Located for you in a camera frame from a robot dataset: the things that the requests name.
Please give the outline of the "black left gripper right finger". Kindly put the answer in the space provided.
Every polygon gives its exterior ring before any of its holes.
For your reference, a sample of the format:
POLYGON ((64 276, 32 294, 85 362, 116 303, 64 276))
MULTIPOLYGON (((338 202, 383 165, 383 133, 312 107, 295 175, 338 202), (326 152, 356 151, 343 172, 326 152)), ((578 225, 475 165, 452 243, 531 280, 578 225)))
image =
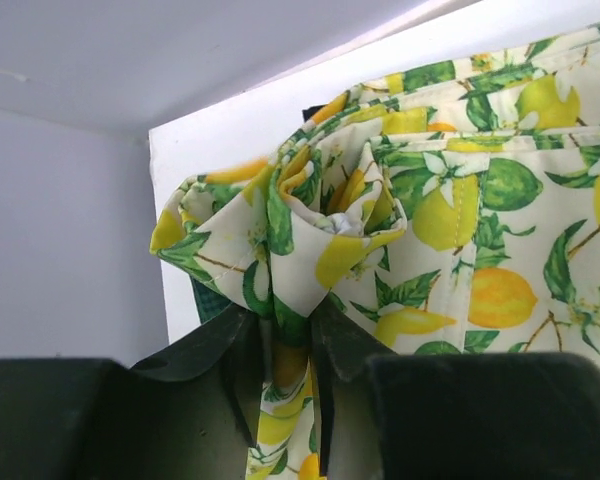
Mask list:
POLYGON ((600 370, 563 353, 399 355, 311 315, 319 468, 331 479, 600 479, 600 370))

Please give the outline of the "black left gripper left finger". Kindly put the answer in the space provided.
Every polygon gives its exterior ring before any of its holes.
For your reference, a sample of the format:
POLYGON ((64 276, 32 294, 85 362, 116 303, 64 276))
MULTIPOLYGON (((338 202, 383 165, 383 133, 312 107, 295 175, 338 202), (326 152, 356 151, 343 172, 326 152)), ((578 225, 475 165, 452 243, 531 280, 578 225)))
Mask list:
POLYGON ((0 359, 0 479, 242 479, 263 377, 235 306, 129 368, 0 359))

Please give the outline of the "lemon print skirt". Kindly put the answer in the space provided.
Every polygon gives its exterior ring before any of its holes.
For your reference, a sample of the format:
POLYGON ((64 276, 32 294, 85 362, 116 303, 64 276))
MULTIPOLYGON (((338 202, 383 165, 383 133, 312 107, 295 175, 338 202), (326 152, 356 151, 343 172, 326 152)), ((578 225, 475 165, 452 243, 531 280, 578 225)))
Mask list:
POLYGON ((150 250, 270 322, 250 479, 319 475, 323 300, 399 354, 600 367, 600 24, 345 91, 273 154, 186 179, 150 250))

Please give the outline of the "green plaid folded skirt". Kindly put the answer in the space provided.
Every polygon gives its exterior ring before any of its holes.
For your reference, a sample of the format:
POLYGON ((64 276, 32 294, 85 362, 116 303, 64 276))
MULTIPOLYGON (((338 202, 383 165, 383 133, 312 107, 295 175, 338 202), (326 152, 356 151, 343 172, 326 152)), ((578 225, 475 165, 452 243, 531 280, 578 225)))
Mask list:
POLYGON ((190 278, 193 297, 201 325, 204 325, 229 308, 233 302, 209 288, 194 277, 190 278))

